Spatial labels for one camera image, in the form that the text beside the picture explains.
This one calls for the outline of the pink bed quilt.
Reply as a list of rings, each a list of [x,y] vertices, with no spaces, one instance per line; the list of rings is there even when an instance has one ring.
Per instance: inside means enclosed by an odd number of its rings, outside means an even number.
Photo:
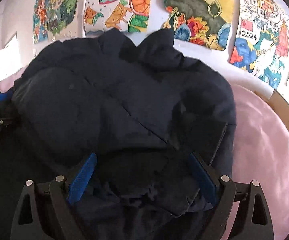
[[[189,164],[258,179],[277,238],[289,228],[289,133],[258,96],[207,66],[153,72],[133,64],[27,68],[0,137],[12,217],[20,183],[95,170],[73,211],[89,239],[193,239],[211,211]]]

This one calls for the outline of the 2024 dragon city painting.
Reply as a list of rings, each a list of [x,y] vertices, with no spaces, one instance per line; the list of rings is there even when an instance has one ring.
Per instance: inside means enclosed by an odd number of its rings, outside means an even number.
[[[279,0],[240,0],[230,64],[278,88],[289,57],[289,15]]]

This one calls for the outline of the orange fruit juice painting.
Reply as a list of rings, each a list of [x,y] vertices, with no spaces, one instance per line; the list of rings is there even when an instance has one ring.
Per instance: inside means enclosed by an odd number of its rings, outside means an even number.
[[[149,22],[150,0],[85,0],[83,24],[86,35],[110,29],[143,33]]]

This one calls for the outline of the blond child green painting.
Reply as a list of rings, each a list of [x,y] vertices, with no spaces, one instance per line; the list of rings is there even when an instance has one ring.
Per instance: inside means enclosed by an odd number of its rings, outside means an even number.
[[[36,0],[33,10],[33,43],[78,36],[79,0]]]

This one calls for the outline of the dark navy puffer jacket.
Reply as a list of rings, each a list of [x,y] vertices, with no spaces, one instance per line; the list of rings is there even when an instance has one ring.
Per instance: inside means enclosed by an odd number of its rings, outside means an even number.
[[[0,239],[26,180],[69,176],[91,154],[73,205],[89,239],[195,239],[211,212],[190,154],[231,175],[236,105],[227,80],[162,29],[54,42],[0,100]]]

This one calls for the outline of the yellow landscape hill painting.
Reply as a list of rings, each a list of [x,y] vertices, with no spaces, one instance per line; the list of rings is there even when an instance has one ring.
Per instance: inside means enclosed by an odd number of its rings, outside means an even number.
[[[163,0],[169,12],[162,28],[173,29],[174,38],[214,50],[225,50],[234,0]]]

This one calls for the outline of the bright window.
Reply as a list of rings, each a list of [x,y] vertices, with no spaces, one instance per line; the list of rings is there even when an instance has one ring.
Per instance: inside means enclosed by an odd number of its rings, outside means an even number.
[[[15,33],[5,47],[0,50],[0,81],[14,74],[20,68],[20,45],[17,40],[17,33]]]

